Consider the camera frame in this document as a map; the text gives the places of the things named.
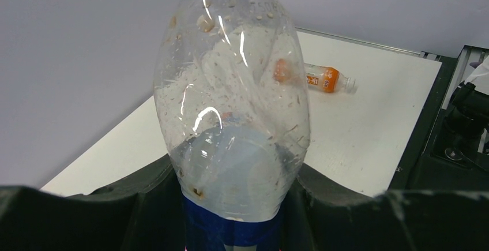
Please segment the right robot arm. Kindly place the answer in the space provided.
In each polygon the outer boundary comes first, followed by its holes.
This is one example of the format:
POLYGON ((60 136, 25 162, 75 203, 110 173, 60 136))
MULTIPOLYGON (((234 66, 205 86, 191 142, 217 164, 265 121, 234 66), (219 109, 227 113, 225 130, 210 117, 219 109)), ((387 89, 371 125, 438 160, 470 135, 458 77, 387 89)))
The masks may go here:
POLYGON ((488 130, 488 95, 477 91, 474 84, 477 78, 488 76, 488 58, 469 65, 473 71, 450 97, 433 153, 460 167, 488 174, 488 167, 477 158, 480 139, 488 130))

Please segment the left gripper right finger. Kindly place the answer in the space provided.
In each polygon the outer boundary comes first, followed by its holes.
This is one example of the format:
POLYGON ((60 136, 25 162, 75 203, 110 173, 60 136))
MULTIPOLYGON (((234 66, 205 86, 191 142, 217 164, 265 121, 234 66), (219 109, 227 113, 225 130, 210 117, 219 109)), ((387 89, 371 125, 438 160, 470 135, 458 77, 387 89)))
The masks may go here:
POLYGON ((282 250, 487 250, 488 193, 365 196, 304 164, 282 206, 282 250))

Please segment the Pepsi bottle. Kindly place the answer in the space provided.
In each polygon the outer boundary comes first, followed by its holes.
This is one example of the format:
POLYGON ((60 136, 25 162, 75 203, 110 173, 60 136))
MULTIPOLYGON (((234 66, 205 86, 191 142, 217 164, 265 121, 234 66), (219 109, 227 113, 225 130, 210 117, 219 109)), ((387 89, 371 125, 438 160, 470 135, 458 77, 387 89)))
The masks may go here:
POLYGON ((186 250, 279 250, 310 145, 303 54, 279 0, 180 0, 153 95, 186 250))

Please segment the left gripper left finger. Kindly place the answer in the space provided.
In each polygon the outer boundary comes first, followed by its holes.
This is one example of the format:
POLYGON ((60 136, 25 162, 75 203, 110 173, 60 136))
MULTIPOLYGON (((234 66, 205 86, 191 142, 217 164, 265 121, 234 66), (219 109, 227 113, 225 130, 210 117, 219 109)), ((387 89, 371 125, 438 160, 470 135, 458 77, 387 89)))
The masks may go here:
POLYGON ((90 194, 1 187, 2 250, 183 250, 182 194, 169 156, 90 194))

